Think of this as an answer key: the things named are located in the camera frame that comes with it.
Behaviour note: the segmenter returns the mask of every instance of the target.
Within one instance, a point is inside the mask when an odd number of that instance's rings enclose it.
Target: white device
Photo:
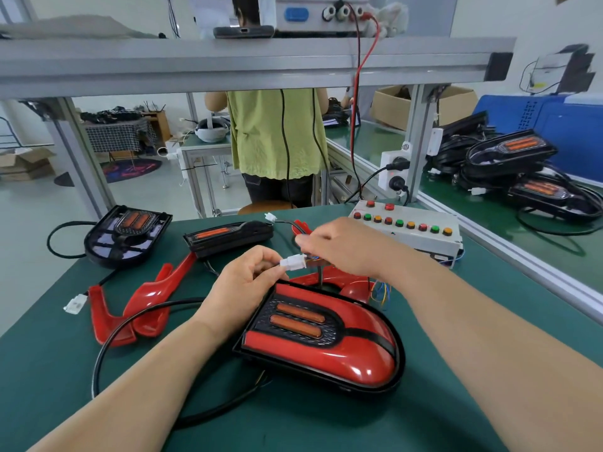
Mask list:
[[[429,254],[446,266],[452,267],[463,249],[458,220],[452,214],[359,201],[349,217]]]
[[[410,160],[412,153],[412,145],[409,142],[404,142],[402,144],[402,149],[400,151],[385,151],[381,152],[381,165],[380,168],[384,168],[389,163],[394,163],[396,157],[404,157],[405,159]],[[408,179],[408,170],[398,171],[398,170],[384,170],[379,173],[379,187],[383,190],[389,190],[389,181],[394,176],[400,176],[405,181]]]
[[[292,35],[302,32],[355,35],[356,24],[350,16],[350,8],[344,3],[350,3],[354,9],[361,32],[364,32],[367,22],[360,20],[360,16],[370,9],[369,0],[275,0],[274,12],[268,14],[266,10],[270,9],[267,7],[270,3],[259,1],[262,25],[271,24],[279,32]]]
[[[208,117],[199,122],[195,135],[205,143],[217,143],[228,133],[228,123],[222,117]]]

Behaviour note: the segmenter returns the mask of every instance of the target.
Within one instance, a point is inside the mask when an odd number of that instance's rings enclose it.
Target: wire connector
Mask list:
[[[306,267],[306,256],[304,254],[296,254],[280,261],[280,265],[284,266],[287,271],[295,271]]]

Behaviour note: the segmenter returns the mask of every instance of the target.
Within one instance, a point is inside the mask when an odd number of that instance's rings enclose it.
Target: test control box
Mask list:
[[[452,267],[463,249],[456,216],[391,203],[359,201],[350,218]]]

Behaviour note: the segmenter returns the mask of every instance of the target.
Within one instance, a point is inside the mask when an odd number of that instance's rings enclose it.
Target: floor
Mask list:
[[[60,174],[63,169],[54,163]],[[232,209],[250,202],[240,174],[229,177],[230,188],[222,188],[220,170],[209,167],[219,208]],[[46,237],[57,225],[70,220],[90,220],[77,192],[59,187],[53,178],[34,181],[0,181],[0,336],[9,329],[37,299],[73,264],[46,250]],[[183,184],[177,162],[163,159],[158,170],[139,178],[110,184],[118,204],[168,212],[174,220],[197,218],[191,192]],[[207,205],[207,191],[201,190]],[[52,247],[62,254],[82,253],[82,241],[90,227],[59,231]],[[67,304],[71,298],[65,298]]]

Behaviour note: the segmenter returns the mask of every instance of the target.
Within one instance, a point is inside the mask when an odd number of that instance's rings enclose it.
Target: green workbench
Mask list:
[[[314,228],[347,215],[351,205],[275,212],[301,219]],[[155,278],[163,263],[179,263],[187,254],[182,235],[262,215],[172,222],[155,253],[143,265],[109,281],[104,290],[109,309],[118,315],[134,290]],[[277,224],[268,242],[282,256],[296,252],[291,228]],[[465,257],[454,271],[495,301],[603,365],[603,329],[500,258],[465,238]],[[242,250],[216,256],[221,269]],[[63,306],[107,270],[79,260],[6,334],[0,337],[0,449],[23,451],[85,405],[92,367],[100,346],[94,340],[86,304],[79,315]],[[214,277],[196,264],[173,299],[203,296]],[[406,349],[406,372],[388,400],[366,402],[311,383],[275,377],[257,395],[213,421],[171,435],[166,450],[220,451],[503,451],[505,447],[459,380],[441,359],[406,301],[394,292],[386,314]],[[173,311],[168,330],[192,315]],[[106,387],[157,340],[109,350],[101,373]],[[190,414],[238,393],[258,375],[222,349],[202,372],[185,406]]]
[[[328,129],[326,132],[329,140],[349,149],[348,128]],[[379,166],[381,152],[400,149],[404,139],[401,132],[363,122],[356,135],[354,152]],[[454,187],[449,176],[423,174],[420,191],[588,287],[603,293],[603,277],[595,269],[603,254],[603,231],[579,237],[537,234],[519,224],[515,218],[515,209],[505,204],[503,199],[488,195],[473,196]],[[534,221],[531,216],[526,219],[529,222]],[[535,222],[544,228],[559,229],[550,227],[550,224],[547,227],[547,220]]]

